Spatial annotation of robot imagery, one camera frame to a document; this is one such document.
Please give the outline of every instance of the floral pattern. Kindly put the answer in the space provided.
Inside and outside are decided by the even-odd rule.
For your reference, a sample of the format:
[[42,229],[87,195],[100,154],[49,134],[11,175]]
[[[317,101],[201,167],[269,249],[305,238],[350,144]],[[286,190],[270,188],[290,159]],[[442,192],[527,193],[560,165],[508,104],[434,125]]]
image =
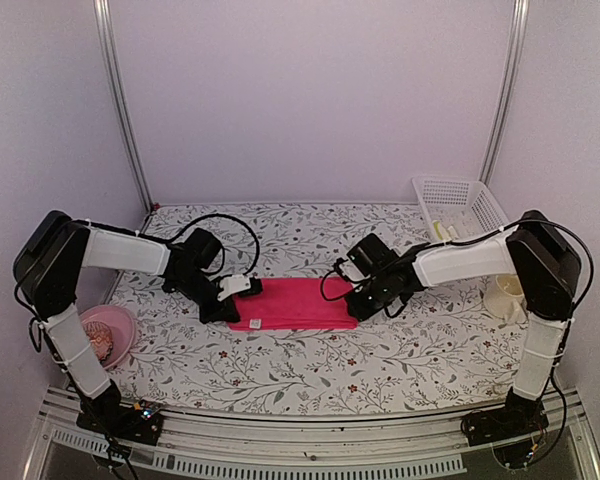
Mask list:
[[[170,237],[191,219],[226,213],[257,232],[260,277],[318,277],[365,235],[391,248],[427,240],[412,205],[205,205],[163,207],[147,233]],[[237,224],[210,219],[239,273],[253,241]],[[174,406],[260,414],[350,415],[422,411],[502,398],[518,366],[526,325],[499,326],[482,306],[487,279],[414,295],[394,319],[356,330],[233,332],[202,325],[197,306],[165,294],[161,279],[123,275],[112,303],[131,310],[138,335],[112,372],[123,394]]]

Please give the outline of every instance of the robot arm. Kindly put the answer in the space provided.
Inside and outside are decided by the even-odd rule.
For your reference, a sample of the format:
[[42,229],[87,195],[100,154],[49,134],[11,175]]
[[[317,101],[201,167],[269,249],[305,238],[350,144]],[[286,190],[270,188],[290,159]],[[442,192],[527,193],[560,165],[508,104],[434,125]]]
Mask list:
[[[580,258],[539,212],[527,212],[512,233],[459,245],[423,244],[399,257],[371,234],[348,252],[364,277],[345,300],[349,313],[366,320],[394,300],[406,303],[425,288],[495,274],[517,274],[527,300],[529,329],[520,367],[505,407],[466,417],[471,444],[493,442],[546,426],[541,397],[560,357],[573,314]],[[343,260],[334,269],[343,272]]]
[[184,242],[169,243],[139,232],[74,221],[57,211],[43,220],[16,258],[13,272],[26,301],[35,309],[55,362],[80,395],[86,414],[78,421],[81,426],[153,444],[159,435],[158,416],[140,422],[140,413],[120,406],[120,392],[91,348],[75,306],[82,267],[161,276],[165,291],[180,291],[199,305],[203,323],[237,322],[231,295],[256,294],[261,285],[244,276],[210,280],[203,269],[221,248],[219,240],[199,228]]

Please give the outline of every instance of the vertical metal bar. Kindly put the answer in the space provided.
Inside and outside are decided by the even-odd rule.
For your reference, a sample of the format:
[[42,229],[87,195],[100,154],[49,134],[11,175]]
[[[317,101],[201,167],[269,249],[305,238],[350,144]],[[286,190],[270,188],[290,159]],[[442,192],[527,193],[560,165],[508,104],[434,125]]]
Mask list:
[[600,452],[588,417],[578,419],[569,427],[569,431],[582,478],[600,480]]
[[127,109],[127,102],[124,96],[122,87],[122,77],[120,76],[120,68],[116,54],[116,46],[113,38],[113,26],[111,24],[111,14],[109,11],[108,0],[94,0],[96,23],[98,25],[98,35],[100,37],[100,46],[102,47],[102,55],[104,58],[105,69],[111,87],[113,103],[118,114],[118,123],[122,132],[127,158],[131,166],[131,172],[142,201],[142,206],[146,213],[151,212],[154,204],[149,191],[149,184],[140,162],[138,146],[133,128],[131,127],[131,117]]
[[522,46],[524,44],[524,35],[527,26],[527,13],[529,11],[529,0],[515,0],[513,8],[513,19],[511,22],[511,34],[509,36],[509,51],[507,53],[507,62],[502,80],[502,90],[500,91],[500,100],[496,117],[491,129],[491,136],[487,145],[482,168],[480,170],[479,180],[485,185],[489,185],[493,171],[496,165],[500,143],[504,134],[504,127],[509,113],[509,106],[513,96],[513,88],[518,74],[518,65],[522,55]]
[[53,425],[41,414],[33,421],[26,442],[27,458],[22,471],[22,480],[40,480],[51,447]]

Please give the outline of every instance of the metal pole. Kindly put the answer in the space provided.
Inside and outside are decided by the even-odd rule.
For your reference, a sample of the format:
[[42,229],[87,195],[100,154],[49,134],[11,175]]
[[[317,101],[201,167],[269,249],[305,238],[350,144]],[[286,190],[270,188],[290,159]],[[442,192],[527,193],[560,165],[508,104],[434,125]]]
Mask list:
[[509,105],[513,96],[513,88],[518,74],[518,65],[522,55],[522,46],[524,44],[524,34],[527,25],[527,13],[529,11],[529,0],[516,0],[513,9],[513,20],[511,23],[511,35],[509,37],[509,51],[507,53],[507,63],[502,80],[502,90],[500,91],[500,100],[496,117],[491,129],[491,136],[487,145],[487,152],[482,169],[480,170],[479,180],[485,185],[489,185],[493,171],[496,165],[500,143],[504,134],[504,127],[509,113]]
[[100,46],[102,47],[102,55],[104,58],[105,69],[109,79],[109,86],[113,97],[113,103],[118,114],[118,123],[122,132],[122,140],[127,158],[131,166],[133,179],[140,195],[142,206],[146,213],[151,212],[153,208],[153,199],[149,192],[149,184],[140,162],[138,146],[133,135],[131,127],[131,117],[127,109],[127,102],[122,88],[122,77],[120,76],[120,68],[116,54],[116,46],[113,38],[113,26],[111,24],[111,14],[109,12],[108,0],[94,0],[96,11],[96,23],[98,25],[98,35],[100,36]]

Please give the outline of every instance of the white backdrop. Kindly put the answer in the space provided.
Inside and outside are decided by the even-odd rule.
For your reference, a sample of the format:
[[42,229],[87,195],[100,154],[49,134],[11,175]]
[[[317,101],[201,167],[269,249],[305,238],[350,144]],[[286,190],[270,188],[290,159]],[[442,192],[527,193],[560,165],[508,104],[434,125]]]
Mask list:
[[116,0],[115,40],[161,203],[415,200],[477,178],[513,2]]

